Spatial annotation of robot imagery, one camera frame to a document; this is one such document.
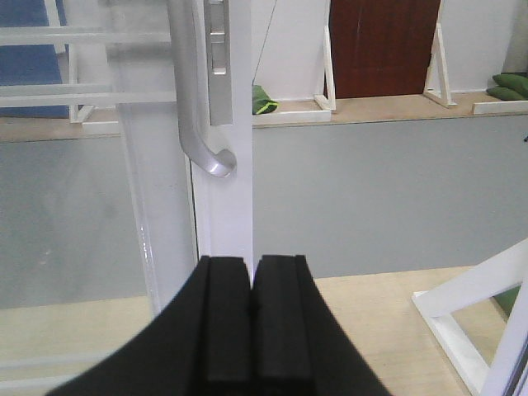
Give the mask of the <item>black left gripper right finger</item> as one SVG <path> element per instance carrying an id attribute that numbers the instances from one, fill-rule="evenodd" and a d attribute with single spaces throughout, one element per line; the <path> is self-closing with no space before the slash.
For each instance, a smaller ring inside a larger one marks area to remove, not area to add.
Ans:
<path id="1" fill-rule="evenodd" d="M 389 394 L 332 314 L 305 257 L 263 256 L 252 302 L 255 394 Z"/>

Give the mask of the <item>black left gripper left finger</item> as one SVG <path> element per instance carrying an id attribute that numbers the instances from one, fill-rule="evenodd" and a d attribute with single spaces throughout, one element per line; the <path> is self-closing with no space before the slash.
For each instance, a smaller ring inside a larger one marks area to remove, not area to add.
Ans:
<path id="1" fill-rule="evenodd" d="M 144 330 L 50 394 L 248 394 L 249 305 L 243 259 L 203 256 L 178 294 Z"/>

